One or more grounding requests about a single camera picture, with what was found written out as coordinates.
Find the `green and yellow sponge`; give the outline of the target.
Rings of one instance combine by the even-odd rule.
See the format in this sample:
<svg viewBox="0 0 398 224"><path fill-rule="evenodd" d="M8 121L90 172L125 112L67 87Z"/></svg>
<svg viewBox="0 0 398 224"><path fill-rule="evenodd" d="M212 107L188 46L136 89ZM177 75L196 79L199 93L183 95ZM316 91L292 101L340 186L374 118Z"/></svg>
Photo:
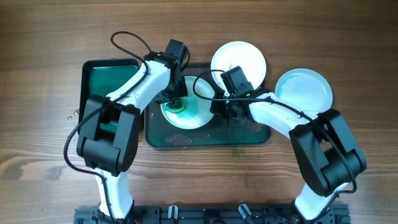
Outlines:
<svg viewBox="0 0 398 224"><path fill-rule="evenodd" d="M185 110L185 104L182 100L173 100L165 104L164 110L178 114Z"/></svg>

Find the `white plate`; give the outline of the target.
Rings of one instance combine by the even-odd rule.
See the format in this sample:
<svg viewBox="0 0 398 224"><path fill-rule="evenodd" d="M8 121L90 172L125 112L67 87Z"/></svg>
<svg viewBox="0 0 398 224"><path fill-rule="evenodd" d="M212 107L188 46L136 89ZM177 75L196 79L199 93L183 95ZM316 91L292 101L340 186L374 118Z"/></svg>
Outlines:
<svg viewBox="0 0 398 224"><path fill-rule="evenodd" d="M254 89L260 87L266 77L267 65L261 51L254 45L234 41L221 46L211 60L211 70L227 72L240 66Z"/></svg>
<svg viewBox="0 0 398 224"><path fill-rule="evenodd" d="M160 108L163 116L173 126L180 129L196 129L208 123L213 113L210 113L211 101L199 98L193 92L193 83L196 77L186 76L185 83L187 86L188 95L181 98L185 108L179 113L172 113L166 107L166 104L161 104Z"/></svg>
<svg viewBox="0 0 398 224"><path fill-rule="evenodd" d="M275 94L281 100L317 112L324 112L333 104L330 84L318 72L307 68L284 73L277 81Z"/></svg>

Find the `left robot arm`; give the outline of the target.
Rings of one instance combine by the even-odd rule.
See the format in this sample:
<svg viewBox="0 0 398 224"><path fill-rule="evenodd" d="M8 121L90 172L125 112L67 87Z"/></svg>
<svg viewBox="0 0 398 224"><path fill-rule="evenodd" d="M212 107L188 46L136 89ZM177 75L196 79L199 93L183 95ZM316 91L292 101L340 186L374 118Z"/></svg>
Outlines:
<svg viewBox="0 0 398 224"><path fill-rule="evenodd" d="M181 110L187 95L181 72L190 53L170 40L165 52L150 52L124 85L106 96L91 95L79 123L76 153L96 176L101 203L92 219L98 223L134 223L134 200L127 170L137 152L141 113L151 102Z"/></svg>

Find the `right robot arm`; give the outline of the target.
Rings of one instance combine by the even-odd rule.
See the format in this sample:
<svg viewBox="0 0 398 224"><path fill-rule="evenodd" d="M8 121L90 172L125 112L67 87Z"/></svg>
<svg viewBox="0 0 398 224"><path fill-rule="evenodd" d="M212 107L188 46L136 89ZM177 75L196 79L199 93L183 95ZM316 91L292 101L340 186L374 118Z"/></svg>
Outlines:
<svg viewBox="0 0 398 224"><path fill-rule="evenodd" d="M341 194L353 194L367 162L343 115L306 110L267 89L255 89L241 67L218 70L224 88L210 112L227 120L248 118L290 139L305 185L294 200L301 219L315 223Z"/></svg>

